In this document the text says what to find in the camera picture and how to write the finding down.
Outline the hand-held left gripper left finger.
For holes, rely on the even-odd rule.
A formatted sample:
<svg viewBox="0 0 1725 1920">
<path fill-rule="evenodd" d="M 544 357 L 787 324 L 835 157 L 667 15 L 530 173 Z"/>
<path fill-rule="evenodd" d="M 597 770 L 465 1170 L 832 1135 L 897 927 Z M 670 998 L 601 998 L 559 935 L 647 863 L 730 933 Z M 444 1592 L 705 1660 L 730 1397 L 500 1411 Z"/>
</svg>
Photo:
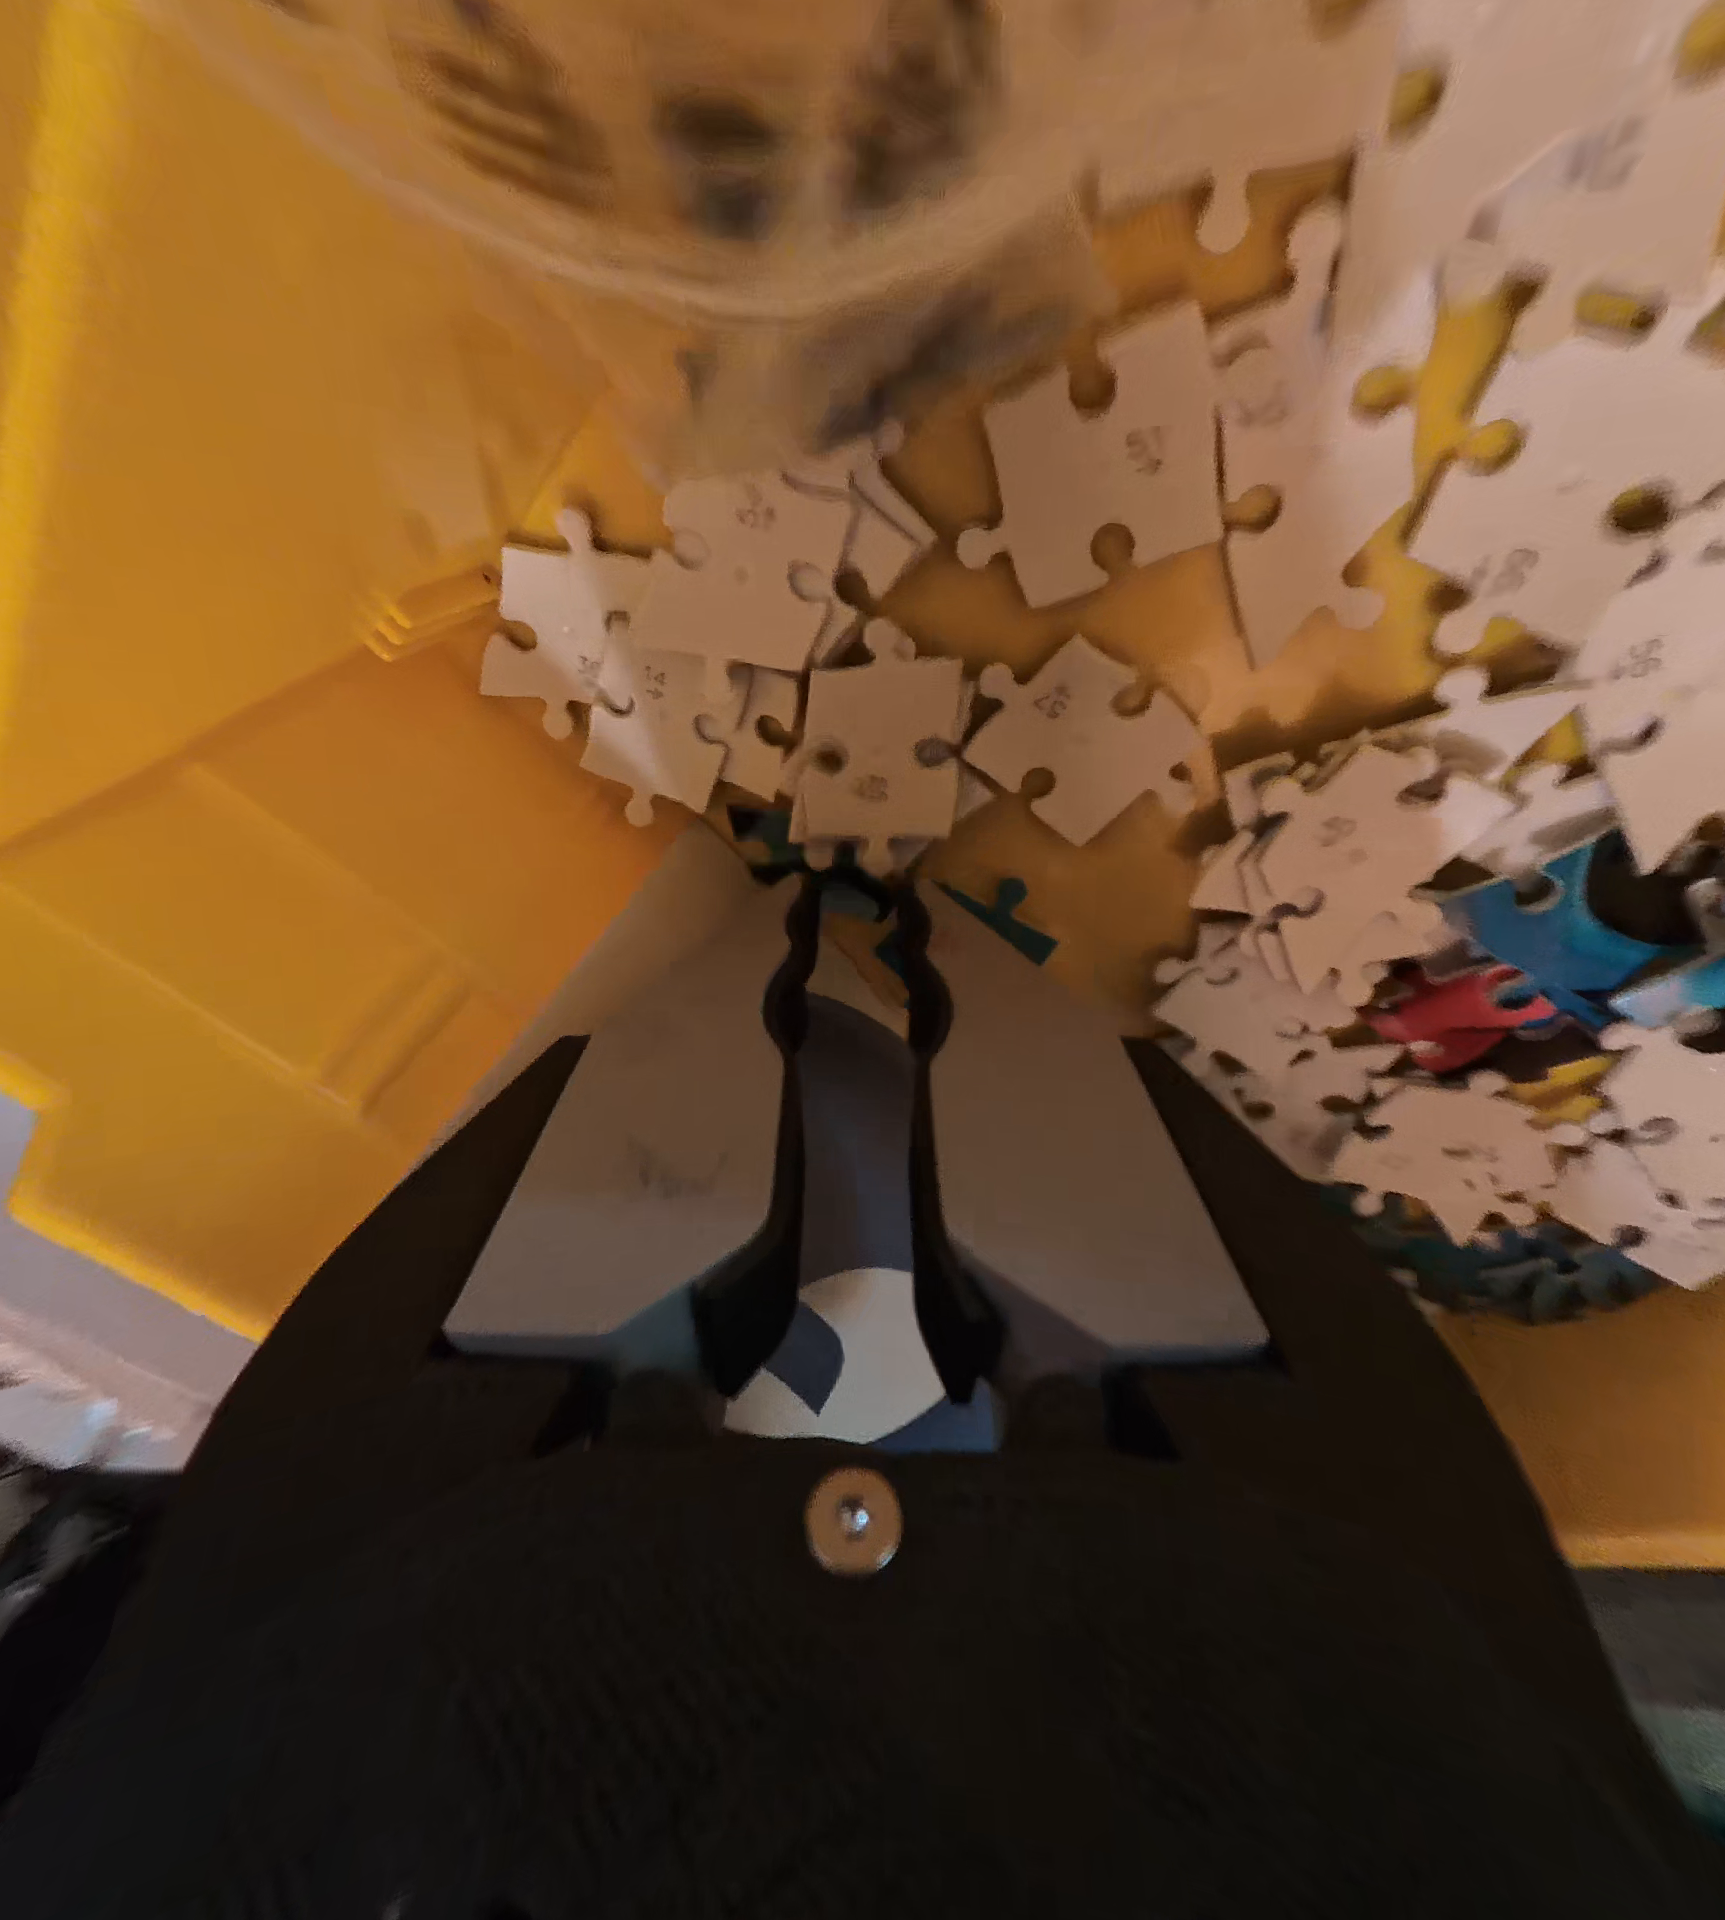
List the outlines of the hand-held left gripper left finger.
<svg viewBox="0 0 1725 1920">
<path fill-rule="evenodd" d="M 465 1355 L 736 1394 L 797 1308 L 822 886 L 761 889 L 580 1050 L 443 1323 Z"/>
</svg>

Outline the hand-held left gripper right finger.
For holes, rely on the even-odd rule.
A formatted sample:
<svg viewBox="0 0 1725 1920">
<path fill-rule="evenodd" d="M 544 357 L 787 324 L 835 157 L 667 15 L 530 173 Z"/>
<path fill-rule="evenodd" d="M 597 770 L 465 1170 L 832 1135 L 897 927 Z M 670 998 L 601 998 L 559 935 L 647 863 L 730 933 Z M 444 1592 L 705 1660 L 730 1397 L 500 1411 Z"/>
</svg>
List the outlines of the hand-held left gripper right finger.
<svg viewBox="0 0 1725 1920">
<path fill-rule="evenodd" d="M 1125 1039 L 934 886 L 894 905 L 912 1308 L 947 1400 L 1263 1355 Z"/>
</svg>

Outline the teal puzzle piece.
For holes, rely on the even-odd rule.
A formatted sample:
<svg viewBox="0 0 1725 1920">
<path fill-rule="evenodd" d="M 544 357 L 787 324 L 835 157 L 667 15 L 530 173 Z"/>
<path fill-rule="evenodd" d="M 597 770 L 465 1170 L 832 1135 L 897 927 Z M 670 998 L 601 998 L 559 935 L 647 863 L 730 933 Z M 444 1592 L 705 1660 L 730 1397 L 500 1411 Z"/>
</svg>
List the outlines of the teal puzzle piece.
<svg viewBox="0 0 1725 1920">
<path fill-rule="evenodd" d="M 1018 909 L 1027 899 L 1027 885 L 1016 875 L 1000 878 L 992 899 L 978 899 L 950 881 L 940 881 L 937 889 L 1038 968 L 1048 965 L 1058 949 L 1058 940 L 1049 933 L 1041 933 L 1041 927 L 1023 919 Z M 856 889 L 848 881 L 827 881 L 822 916 L 856 920 L 862 927 L 860 940 L 866 944 L 866 951 L 897 979 L 904 973 L 894 916 L 871 893 Z"/>
</svg>

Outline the yellow plastic bin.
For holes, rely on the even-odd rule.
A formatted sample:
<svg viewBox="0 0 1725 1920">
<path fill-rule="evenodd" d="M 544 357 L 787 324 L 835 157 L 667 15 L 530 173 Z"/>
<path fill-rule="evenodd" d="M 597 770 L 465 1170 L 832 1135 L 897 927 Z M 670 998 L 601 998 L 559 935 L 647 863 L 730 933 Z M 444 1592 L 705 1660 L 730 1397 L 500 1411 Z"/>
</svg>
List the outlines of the yellow plastic bin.
<svg viewBox="0 0 1725 1920">
<path fill-rule="evenodd" d="M 1422 615 L 1333 693 L 1238 689 L 1221 509 L 1185 450 L 1202 401 L 1105 343 L 1151 310 L 1268 297 L 1296 208 L 1349 164 L 1249 181 L 1241 250 L 1186 196 L 1104 216 L 1084 154 L 1125 50 L 1056 2 L 1077 203 L 1109 306 L 1038 367 L 818 460 L 663 474 L 537 283 L 400 210 L 219 73 L 157 2 L 0 2 L 0 1441 L 58 1467 L 181 1467 L 223 1386 L 362 1218 L 506 1082 L 638 919 L 650 990 L 752 899 L 705 809 L 583 770 L 537 702 L 489 700 L 506 545 L 659 569 L 712 667 L 787 678 L 856 615 L 919 653 L 1031 668 L 1105 639 L 1226 760 L 1433 704 Z M 930 793 L 953 858 L 997 854 L 1035 913 L 1105 867 L 1195 851 L 1182 809 L 1069 858 L 1027 804 Z M 1725 1060 L 1691 1021 L 1688 1120 L 1637 1144 L 1713 1172 Z M 1451 1336 L 1567 1557 L 1725 1568 L 1725 1275 L 1630 1329 Z"/>
</svg>

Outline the pile of white puzzle pieces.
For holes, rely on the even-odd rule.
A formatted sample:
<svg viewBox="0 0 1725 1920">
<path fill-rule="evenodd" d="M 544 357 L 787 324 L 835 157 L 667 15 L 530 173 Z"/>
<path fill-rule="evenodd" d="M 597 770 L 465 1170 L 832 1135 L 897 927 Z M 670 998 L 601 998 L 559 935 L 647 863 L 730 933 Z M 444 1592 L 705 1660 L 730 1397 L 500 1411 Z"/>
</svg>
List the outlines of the pile of white puzzle pieces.
<svg viewBox="0 0 1725 1920">
<path fill-rule="evenodd" d="M 659 569 L 506 545 L 478 692 L 537 702 L 583 770 L 656 804 L 720 787 L 778 809 L 772 875 L 885 854 L 953 858 L 930 793 L 1027 804 L 1069 858 L 1121 816 L 1203 815 L 1195 851 L 1049 899 L 1065 951 L 1125 963 L 1182 1063 L 1294 1170 L 1409 1242 L 1469 1246 L 1532 1282 L 1725 1275 L 1725 1187 L 1646 1121 L 1688 1120 L 1682 1028 L 1713 935 L 1630 937 L 1585 905 L 1623 857 L 1686 875 L 1725 825 L 1725 58 L 1682 73 L 1703 2 L 1116 2 L 1125 50 L 1084 163 L 1104 216 L 1186 196 L 1202 252 L 1241 250 L 1249 181 L 1349 164 L 1296 208 L 1268 297 L 1195 321 L 1149 310 L 1133 353 L 1202 406 L 1185 450 L 1221 509 L 1217 632 L 1238 689 L 1333 693 L 1430 598 L 1427 710 L 1226 760 L 1203 793 L 1195 713 L 1105 639 L 1031 668 L 919 653 L 856 615 L 787 678 L 650 622 Z M 1703 1138 L 1725 1175 L 1725 1144 Z"/>
</svg>

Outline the clear plastic bag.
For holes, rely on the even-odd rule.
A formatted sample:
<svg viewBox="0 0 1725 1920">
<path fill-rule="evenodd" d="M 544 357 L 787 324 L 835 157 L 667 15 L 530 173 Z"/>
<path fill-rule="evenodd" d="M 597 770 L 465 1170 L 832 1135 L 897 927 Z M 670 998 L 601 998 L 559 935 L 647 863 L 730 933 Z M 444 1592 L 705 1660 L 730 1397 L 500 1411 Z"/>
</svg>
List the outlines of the clear plastic bag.
<svg viewBox="0 0 1725 1920">
<path fill-rule="evenodd" d="M 866 441 L 1109 306 L 1052 2 L 160 17 L 346 173 L 537 283 L 673 476 Z"/>
</svg>

